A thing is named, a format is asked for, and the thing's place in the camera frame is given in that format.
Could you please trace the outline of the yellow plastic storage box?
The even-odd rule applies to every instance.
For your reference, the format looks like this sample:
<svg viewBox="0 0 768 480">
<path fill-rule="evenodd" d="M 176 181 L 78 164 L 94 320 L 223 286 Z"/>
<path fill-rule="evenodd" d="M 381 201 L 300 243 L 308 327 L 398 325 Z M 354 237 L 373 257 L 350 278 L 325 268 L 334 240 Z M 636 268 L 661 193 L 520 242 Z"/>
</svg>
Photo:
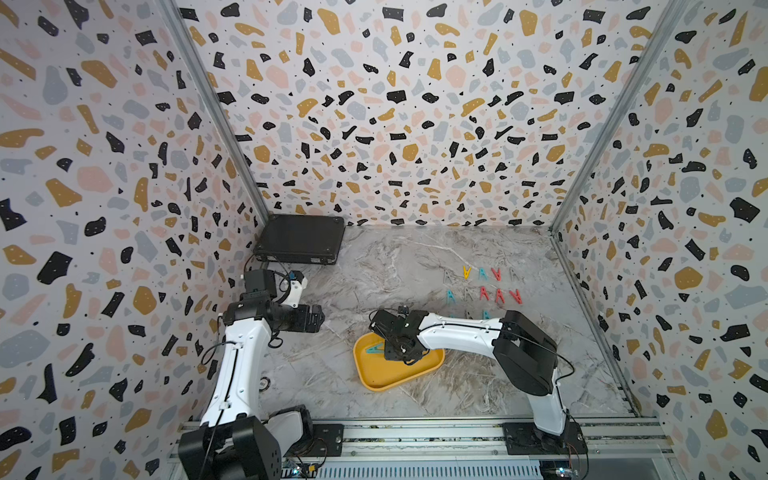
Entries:
<svg viewBox="0 0 768 480">
<path fill-rule="evenodd" d="M 384 354 L 365 353 L 367 347 L 379 342 L 384 342 L 384 339 L 375 333 L 368 333 L 356 341 L 353 349 L 359 379 L 364 387 L 373 392 L 383 392 L 436 371 L 445 360 L 443 350 L 430 351 L 413 365 L 387 361 Z"/>
</svg>

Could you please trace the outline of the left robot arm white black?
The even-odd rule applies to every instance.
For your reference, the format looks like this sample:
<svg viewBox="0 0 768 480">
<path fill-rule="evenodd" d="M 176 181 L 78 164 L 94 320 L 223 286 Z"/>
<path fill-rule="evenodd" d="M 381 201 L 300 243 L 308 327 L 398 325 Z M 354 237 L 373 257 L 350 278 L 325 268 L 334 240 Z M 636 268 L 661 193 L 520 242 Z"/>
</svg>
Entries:
<svg viewBox="0 0 768 480">
<path fill-rule="evenodd" d="M 278 479 L 285 455 L 314 441 L 303 405 L 259 416 L 262 366 L 282 332 L 316 333 L 325 316 L 302 303 L 308 281 L 300 271 L 251 270 L 245 291 L 221 316 L 223 357 L 199 427 L 184 433 L 177 455 L 190 479 Z"/>
</svg>

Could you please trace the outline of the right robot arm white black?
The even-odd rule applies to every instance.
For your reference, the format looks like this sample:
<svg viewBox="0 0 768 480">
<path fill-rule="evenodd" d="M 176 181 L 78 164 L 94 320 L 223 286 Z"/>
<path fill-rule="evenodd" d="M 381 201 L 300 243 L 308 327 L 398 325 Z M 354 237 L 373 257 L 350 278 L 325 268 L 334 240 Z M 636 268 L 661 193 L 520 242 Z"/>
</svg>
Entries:
<svg viewBox="0 0 768 480">
<path fill-rule="evenodd" d="M 445 317 L 401 307 L 379 309 L 370 330 L 384 340 L 384 358 L 413 365 L 435 350 L 456 350 L 491 358 L 509 382 L 527 395 L 533 423 L 543 434 L 561 437 L 569 419 L 563 405 L 558 365 L 564 358 L 556 342 L 519 311 L 500 318 Z"/>
</svg>

